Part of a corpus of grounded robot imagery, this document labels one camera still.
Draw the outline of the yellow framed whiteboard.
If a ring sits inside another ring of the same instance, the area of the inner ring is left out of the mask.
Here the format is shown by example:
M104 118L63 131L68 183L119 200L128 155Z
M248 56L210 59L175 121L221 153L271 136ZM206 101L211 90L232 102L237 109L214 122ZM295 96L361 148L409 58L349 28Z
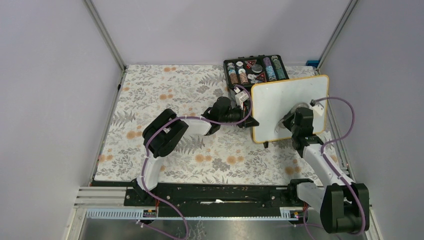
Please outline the yellow framed whiteboard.
M251 88L252 117L259 122L252 128L255 143L289 139L292 133L282 119L294 107L328 96L330 79L327 75L279 80L255 84Z

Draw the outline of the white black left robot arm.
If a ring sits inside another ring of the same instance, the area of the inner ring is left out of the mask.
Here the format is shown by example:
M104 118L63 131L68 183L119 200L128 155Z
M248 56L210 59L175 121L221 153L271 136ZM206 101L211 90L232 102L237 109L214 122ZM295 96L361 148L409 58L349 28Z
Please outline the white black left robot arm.
M177 116L172 109L165 109L142 134L146 157L135 180L139 188L136 199L144 206L154 202L153 189L158 185L163 161L185 135L209 136L222 125L252 128L260 123L252 116L249 100L245 100L243 106L232 107L231 100L224 96L218 97L200 116Z

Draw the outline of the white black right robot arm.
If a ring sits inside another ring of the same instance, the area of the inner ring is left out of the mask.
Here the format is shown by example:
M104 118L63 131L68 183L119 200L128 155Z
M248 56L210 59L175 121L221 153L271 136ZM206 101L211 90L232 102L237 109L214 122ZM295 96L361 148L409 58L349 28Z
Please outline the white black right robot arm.
M307 104L294 106L281 120L291 132L293 148L314 170L323 187L308 178L293 179L287 201L293 206L306 203L318 211L329 234L361 234L369 229L369 190L356 183L324 154L323 141L313 133L314 111Z

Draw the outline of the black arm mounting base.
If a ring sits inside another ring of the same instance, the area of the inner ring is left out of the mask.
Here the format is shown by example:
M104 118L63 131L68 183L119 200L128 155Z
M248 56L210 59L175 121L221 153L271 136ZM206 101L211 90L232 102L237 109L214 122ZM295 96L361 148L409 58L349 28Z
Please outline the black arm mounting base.
M148 194L125 183L125 207L151 207L160 218L296 219L305 205L285 185L159 183Z

